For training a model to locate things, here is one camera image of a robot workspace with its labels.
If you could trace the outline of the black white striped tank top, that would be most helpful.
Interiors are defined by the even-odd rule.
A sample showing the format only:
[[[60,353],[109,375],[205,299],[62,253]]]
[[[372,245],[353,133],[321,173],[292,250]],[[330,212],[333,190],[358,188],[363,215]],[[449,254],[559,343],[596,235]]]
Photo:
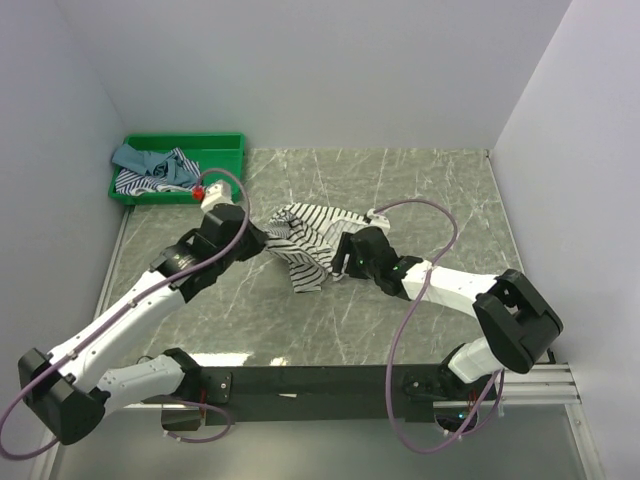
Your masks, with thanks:
[[[370,225],[365,214],[339,207],[293,203],[267,222],[265,249],[289,268],[293,291],[319,291],[332,278],[331,261],[342,233],[354,234]]]

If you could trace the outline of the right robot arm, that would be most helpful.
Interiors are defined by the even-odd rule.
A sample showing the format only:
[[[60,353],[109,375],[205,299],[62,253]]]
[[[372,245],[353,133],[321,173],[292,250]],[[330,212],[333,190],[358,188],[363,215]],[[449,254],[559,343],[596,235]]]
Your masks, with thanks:
[[[400,256],[379,227],[341,235],[335,273],[373,281],[386,295],[428,301],[475,318],[478,339],[455,348],[428,380],[405,379],[411,394],[460,399],[499,370],[528,373],[564,325],[524,273],[474,274]]]

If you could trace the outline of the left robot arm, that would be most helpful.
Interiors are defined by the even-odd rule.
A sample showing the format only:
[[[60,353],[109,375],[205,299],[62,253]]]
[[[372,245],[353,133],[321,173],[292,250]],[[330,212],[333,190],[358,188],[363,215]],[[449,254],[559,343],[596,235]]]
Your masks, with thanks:
[[[267,239],[241,207],[214,206],[199,227],[162,250],[134,286],[91,324],[48,353],[32,349],[20,358],[20,383],[32,388],[25,404],[61,444],[71,445],[130,404],[160,396],[201,399],[201,367],[179,348],[125,368],[113,364],[233,263],[261,253]]]

